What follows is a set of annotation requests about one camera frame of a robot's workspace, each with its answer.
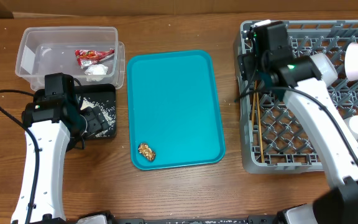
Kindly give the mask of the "black plastic tray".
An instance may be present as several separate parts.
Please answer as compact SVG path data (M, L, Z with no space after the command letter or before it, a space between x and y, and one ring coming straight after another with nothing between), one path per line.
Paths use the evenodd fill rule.
M43 90L35 92L32 103L22 113L27 127L41 121L62 122L69 130L70 140L89 140L83 137L86 120L81 115L84 97L95 96L102 100L116 100L116 89L110 84L75 86L75 81L65 78L47 81Z

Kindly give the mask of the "white tissue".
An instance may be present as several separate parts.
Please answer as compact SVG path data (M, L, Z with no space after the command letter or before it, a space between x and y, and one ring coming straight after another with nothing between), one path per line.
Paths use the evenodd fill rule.
M85 70L86 80L88 82L99 82L107 74L108 67L103 64L90 65Z

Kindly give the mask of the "brown food scrap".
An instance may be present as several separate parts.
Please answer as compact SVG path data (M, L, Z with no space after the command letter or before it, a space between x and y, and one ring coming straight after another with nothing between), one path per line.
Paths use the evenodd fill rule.
M144 142L139 144L138 153L144 156L150 162L153 162L156 157L156 153L149 147L148 144Z

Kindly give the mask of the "red snack wrapper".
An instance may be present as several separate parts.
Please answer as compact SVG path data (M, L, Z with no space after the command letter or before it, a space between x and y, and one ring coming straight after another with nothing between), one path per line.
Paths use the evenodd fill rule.
M107 51L75 50L76 61L81 68L99 64L100 62L111 58L114 54L114 49Z

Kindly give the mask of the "teal serving tray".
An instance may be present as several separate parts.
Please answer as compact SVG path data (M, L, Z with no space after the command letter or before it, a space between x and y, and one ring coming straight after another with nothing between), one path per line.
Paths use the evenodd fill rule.
M140 170L219 162L226 153L213 61L204 50L138 55L127 64L132 163ZM138 153L140 143L156 153Z

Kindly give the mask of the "grey bowl of rice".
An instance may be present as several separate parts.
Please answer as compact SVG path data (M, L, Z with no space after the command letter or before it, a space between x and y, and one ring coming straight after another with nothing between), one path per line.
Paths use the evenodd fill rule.
M310 58L321 72L321 79L326 87L331 86L338 79L338 74L330 59L324 53L312 55Z

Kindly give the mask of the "white paper cup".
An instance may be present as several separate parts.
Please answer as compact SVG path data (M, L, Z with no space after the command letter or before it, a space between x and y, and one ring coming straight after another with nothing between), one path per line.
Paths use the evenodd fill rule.
M344 120L353 137L358 140L358 115L351 116Z

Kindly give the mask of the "large white plate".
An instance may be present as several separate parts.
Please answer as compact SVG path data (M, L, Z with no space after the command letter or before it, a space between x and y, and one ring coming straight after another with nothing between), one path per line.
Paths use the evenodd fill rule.
M264 21L259 21L256 22L255 24L253 24L254 27L260 27L260 26L265 26L270 24L272 21L270 19L264 20Z

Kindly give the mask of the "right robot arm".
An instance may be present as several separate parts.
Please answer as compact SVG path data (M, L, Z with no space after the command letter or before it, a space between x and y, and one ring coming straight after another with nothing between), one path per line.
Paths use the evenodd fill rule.
M247 31L252 51L238 56L246 86L241 97L272 91L295 115L322 162L330 191L311 204L278 212L275 223L358 223L358 135L329 97L337 72L325 54L295 57L282 21Z

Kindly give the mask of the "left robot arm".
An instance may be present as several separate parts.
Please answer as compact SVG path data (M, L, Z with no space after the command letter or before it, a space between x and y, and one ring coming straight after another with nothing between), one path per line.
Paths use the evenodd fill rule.
M83 108L84 97L114 96L112 84L75 86L70 75L45 76L22 112L26 157L21 192L11 223L64 222L63 169L65 154L78 142L94 138L109 125L97 107Z

